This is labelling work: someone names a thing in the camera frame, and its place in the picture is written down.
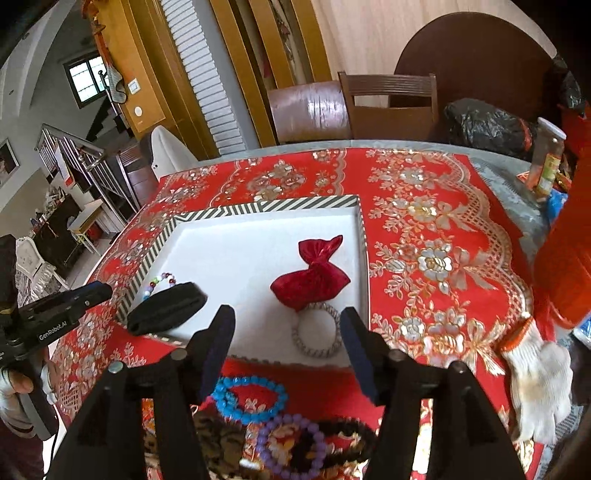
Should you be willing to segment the left hand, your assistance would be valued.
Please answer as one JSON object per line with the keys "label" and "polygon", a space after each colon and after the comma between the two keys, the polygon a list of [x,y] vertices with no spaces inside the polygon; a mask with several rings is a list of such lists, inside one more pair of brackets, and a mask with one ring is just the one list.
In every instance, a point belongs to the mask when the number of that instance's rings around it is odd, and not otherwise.
{"label": "left hand", "polygon": [[[56,403],[55,379],[57,369],[51,360],[45,360],[40,374],[41,389],[50,405]],[[25,375],[1,370],[1,420],[9,431],[21,438],[32,438],[35,434],[32,420],[21,405],[19,396],[34,390],[32,381]]]}

